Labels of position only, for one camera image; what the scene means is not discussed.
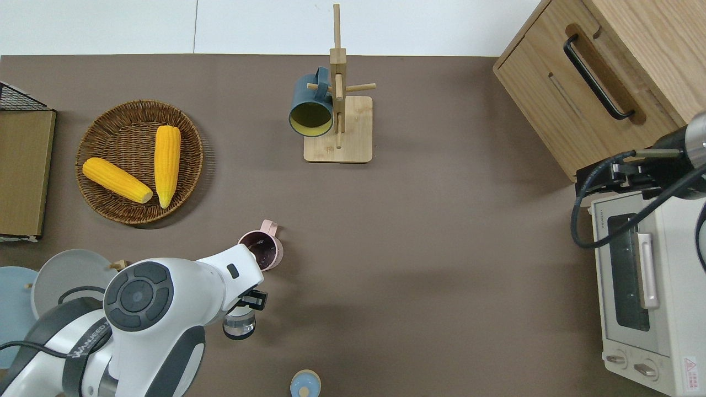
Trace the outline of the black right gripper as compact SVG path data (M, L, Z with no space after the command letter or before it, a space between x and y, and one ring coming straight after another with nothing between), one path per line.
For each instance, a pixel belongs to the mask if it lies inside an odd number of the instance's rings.
M638 185L644 187L642 198L653 199L661 192L678 183L689 171L691 161L688 160L685 149L685 136L687 128L681 127L656 141L652 149L679 150L677 157L670 158L645 158L638 160L639 168L632 162L625 162L624 158L611 158L608 168L599 169L593 179L589 181L590 174L596 168L582 168L576 171L576 195L587 184L586 196L602 193L628 193L636 191L634 180L642 171L643 177Z

